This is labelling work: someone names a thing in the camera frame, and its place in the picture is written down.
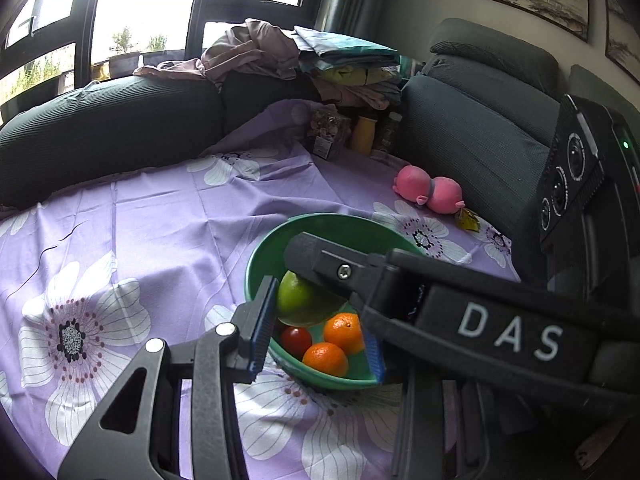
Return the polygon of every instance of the orange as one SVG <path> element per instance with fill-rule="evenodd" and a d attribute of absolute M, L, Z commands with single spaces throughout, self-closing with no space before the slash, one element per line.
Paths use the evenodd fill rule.
<path fill-rule="evenodd" d="M 357 314 L 349 312 L 336 314 L 326 322 L 322 335 L 327 343 L 339 346 L 347 355 L 354 355 L 364 350 L 364 339 Z"/>
<path fill-rule="evenodd" d="M 344 377 L 349 369 L 349 361 L 344 352 L 332 343 L 311 345 L 302 358 L 303 364 L 319 372 Z"/>

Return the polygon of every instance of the folded blanket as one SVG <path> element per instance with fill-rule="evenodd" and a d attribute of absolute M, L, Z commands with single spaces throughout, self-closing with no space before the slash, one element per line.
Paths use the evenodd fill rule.
<path fill-rule="evenodd" d="M 397 50 L 352 36 L 295 27 L 296 33 L 318 56 L 314 62 L 320 70 L 352 64 L 362 66 L 396 66 L 400 64 Z"/>

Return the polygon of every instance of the pink stuffed toy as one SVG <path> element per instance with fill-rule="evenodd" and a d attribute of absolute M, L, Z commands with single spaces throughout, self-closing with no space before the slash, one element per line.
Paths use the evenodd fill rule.
<path fill-rule="evenodd" d="M 446 176 L 431 178 L 417 166 L 405 166 L 394 179 L 394 191 L 409 202 L 427 205 L 433 212 L 452 214 L 465 206 L 462 188 Z"/>

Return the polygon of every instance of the pink clothing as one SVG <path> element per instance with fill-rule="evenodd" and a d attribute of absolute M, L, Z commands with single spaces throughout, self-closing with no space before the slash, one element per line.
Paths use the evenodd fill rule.
<path fill-rule="evenodd" d="M 261 20 L 248 19 L 226 31 L 202 54 L 200 59 L 178 62 L 164 68 L 143 66 L 133 75 L 170 79 L 209 79 L 221 82 L 231 70 L 295 79 L 300 51 L 296 42 L 279 27 Z"/>

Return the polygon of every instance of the pillow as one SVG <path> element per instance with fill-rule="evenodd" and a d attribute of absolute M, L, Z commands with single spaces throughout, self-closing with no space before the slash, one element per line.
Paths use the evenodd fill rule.
<path fill-rule="evenodd" d="M 458 18 L 441 22 L 430 44 L 434 54 L 453 54 L 484 63 L 558 99 L 558 62 L 538 46 Z"/>
<path fill-rule="evenodd" d="M 68 92 L 0 130 L 0 204 L 27 208 L 74 184 L 195 158 L 222 138 L 222 113 L 205 80 L 129 76 Z"/>
<path fill-rule="evenodd" d="M 560 103 L 540 90 L 483 63 L 445 54 L 434 56 L 422 72 L 468 94 L 551 146 Z"/>

